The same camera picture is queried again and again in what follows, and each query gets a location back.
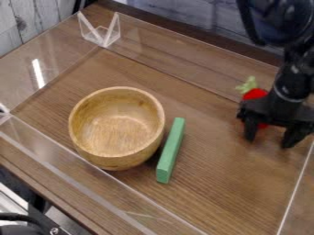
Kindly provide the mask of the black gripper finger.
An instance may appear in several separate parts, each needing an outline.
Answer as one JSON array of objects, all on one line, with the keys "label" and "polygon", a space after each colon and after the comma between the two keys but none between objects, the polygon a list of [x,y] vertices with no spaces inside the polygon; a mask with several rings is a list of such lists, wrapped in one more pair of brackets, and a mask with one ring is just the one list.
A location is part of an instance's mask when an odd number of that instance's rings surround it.
[{"label": "black gripper finger", "polygon": [[256,132],[259,129],[257,119],[247,117],[244,121],[244,138],[252,142],[255,140]]},{"label": "black gripper finger", "polygon": [[288,149],[293,147],[307,135],[312,133],[312,126],[308,124],[293,125],[285,129],[280,147]]}]

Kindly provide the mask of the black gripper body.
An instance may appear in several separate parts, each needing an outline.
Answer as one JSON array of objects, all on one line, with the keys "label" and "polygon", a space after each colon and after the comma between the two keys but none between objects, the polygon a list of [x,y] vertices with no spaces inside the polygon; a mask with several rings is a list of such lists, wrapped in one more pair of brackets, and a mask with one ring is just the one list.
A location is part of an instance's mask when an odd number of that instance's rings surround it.
[{"label": "black gripper body", "polygon": [[259,123],[269,126],[295,126],[314,132],[314,108],[301,103],[272,103],[267,96],[243,100],[236,117],[241,121],[255,118]]}]

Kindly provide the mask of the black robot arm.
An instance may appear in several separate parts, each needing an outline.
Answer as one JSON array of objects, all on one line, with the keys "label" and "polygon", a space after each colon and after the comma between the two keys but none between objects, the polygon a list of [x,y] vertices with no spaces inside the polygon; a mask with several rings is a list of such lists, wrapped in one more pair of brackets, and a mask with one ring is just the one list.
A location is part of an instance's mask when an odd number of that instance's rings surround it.
[{"label": "black robot arm", "polygon": [[314,134],[314,0],[236,0],[247,35],[253,44],[283,49],[269,91],[241,100],[236,117],[244,138],[253,140],[259,125],[285,129],[280,147],[293,147]]}]

